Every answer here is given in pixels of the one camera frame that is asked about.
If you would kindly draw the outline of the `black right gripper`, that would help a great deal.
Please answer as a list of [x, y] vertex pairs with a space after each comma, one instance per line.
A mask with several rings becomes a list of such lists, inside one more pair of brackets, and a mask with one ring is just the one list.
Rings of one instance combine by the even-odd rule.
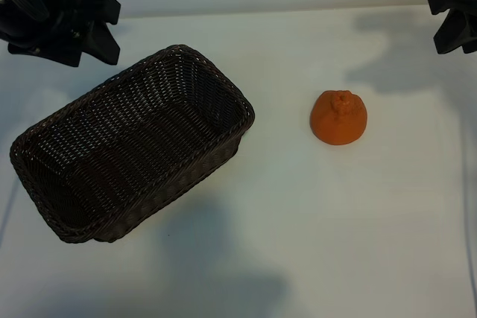
[[[434, 35], [434, 43], [439, 54], [448, 54], [462, 46], [466, 17], [462, 13], [465, 6], [461, 0], [427, 0], [432, 15], [450, 10], [442, 25]], [[464, 53], [476, 52], [476, 0], [469, 0], [468, 25], [472, 39], [464, 45]]]

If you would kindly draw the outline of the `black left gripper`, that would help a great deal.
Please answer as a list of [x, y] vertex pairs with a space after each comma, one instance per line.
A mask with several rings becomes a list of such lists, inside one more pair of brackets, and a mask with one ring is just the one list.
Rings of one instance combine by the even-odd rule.
[[86, 53], [115, 66], [120, 47], [106, 23], [120, 11], [117, 0], [1, 0], [1, 39], [11, 54], [77, 67]]

